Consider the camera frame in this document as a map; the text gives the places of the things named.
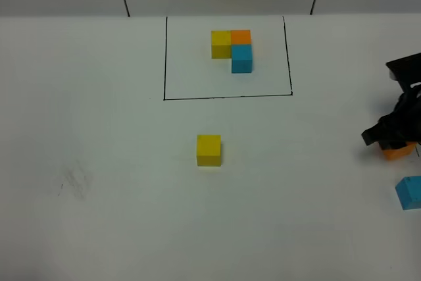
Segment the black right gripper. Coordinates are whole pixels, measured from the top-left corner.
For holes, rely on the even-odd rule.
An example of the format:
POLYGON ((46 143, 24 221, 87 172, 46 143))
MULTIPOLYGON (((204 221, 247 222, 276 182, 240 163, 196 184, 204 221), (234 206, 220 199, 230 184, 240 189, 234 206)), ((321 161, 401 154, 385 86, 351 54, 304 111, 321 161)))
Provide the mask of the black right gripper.
POLYGON ((400 149, 407 142, 420 143, 420 83, 403 92, 393 111, 361 134, 365 145, 380 143, 381 149, 400 149))

